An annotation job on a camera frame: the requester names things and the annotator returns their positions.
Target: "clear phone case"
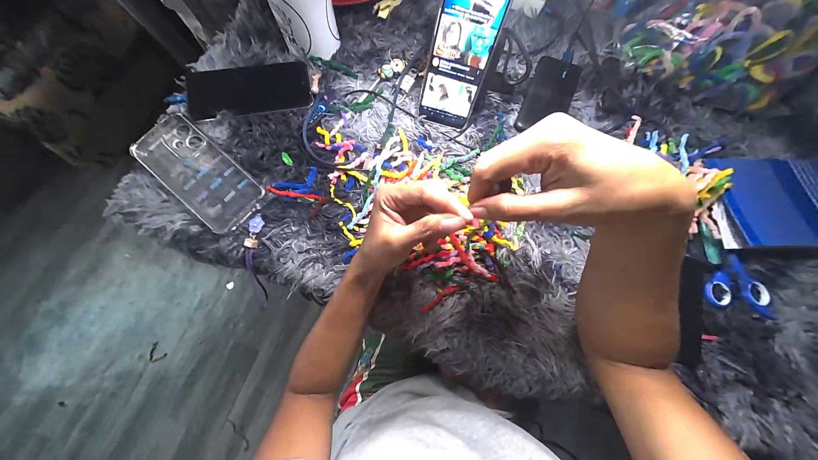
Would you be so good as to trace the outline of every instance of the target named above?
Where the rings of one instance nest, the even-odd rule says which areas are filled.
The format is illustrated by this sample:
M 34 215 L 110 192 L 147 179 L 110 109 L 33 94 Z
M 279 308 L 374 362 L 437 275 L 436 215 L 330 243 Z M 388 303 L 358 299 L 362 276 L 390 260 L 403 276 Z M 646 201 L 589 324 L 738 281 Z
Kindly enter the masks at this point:
M 131 145 L 131 155 L 216 233 L 244 220 L 264 196 L 247 172 L 180 114 L 162 118 Z

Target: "floor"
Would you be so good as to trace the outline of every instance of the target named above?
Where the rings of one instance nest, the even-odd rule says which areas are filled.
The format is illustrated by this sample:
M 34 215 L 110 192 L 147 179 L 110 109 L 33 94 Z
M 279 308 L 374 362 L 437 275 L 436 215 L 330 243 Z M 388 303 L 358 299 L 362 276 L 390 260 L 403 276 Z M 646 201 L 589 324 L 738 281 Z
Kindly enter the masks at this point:
M 105 221 L 122 172 L 57 167 L 0 224 L 0 458 L 252 458 L 320 309 Z

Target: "gray shirt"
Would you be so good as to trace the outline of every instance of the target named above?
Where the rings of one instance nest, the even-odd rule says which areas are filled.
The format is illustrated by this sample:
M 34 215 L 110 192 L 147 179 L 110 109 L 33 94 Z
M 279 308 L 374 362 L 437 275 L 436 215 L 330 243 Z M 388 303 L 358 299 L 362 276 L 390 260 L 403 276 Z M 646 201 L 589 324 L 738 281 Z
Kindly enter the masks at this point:
M 397 381 L 344 411 L 330 458 L 559 460 L 474 393 L 433 375 Z

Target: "white cup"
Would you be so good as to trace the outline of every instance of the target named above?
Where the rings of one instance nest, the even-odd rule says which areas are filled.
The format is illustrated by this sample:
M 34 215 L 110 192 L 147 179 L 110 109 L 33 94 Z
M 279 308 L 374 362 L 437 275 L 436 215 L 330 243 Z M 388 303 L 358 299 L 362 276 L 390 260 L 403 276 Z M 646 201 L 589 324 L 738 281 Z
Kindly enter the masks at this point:
M 341 38 L 332 0 L 267 0 L 293 54 L 330 59 Z

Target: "forearm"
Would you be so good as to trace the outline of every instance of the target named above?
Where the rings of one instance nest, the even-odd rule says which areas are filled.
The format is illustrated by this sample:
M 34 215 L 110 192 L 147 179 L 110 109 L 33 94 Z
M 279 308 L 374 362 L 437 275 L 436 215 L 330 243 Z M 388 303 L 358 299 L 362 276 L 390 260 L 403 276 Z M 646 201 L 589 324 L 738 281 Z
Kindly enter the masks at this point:
M 598 227 L 578 292 L 582 348 L 634 459 L 744 457 L 668 368 L 689 222 Z
M 256 452 L 258 460 L 330 456 L 335 396 L 383 279 L 350 264 L 295 357 L 281 405 Z
M 634 460 L 746 458 L 672 370 L 590 364 Z
M 647 368 L 673 360 L 689 224 L 682 214 L 596 228 L 577 294 L 579 335 L 589 358 Z
M 334 395 L 340 389 L 383 280 L 383 273 L 369 273 L 353 260 L 295 357 L 288 392 Z

